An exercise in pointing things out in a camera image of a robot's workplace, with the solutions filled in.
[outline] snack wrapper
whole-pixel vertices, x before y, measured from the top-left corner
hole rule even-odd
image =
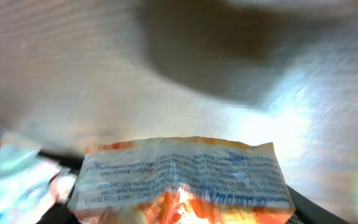
[[[87,147],[68,204],[85,223],[285,223],[272,143],[153,138]]]

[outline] plastic wrapper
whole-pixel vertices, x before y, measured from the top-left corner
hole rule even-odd
[[[273,144],[154,138],[87,147],[68,204],[85,223],[285,223]]]
[[[0,224],[36,223],[55,203],[58,192],[49,182],[60,166],[37,153],[12,144],[0,148]]]

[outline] textured white surface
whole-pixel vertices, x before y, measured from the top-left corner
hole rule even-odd
[[[0,0],[0,126],[273,141],[290,186],[358,220],[358,1],[182,2]]]

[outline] orange and white wrapper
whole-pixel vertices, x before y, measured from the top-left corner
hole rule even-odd
[[[84,223],[285,223],[272,143],[153,138],[87,147],[68,204]]]

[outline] crumpled plastic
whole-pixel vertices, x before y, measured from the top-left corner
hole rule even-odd
[[[88,146],[68,206],[95,224],[283,224],[295,211],[273,144],[201,137]]]
[[[60,166],[37,153],[12,144],[0,148],[0,224],[36,223],[55,203],[58,193],[49,182]]]

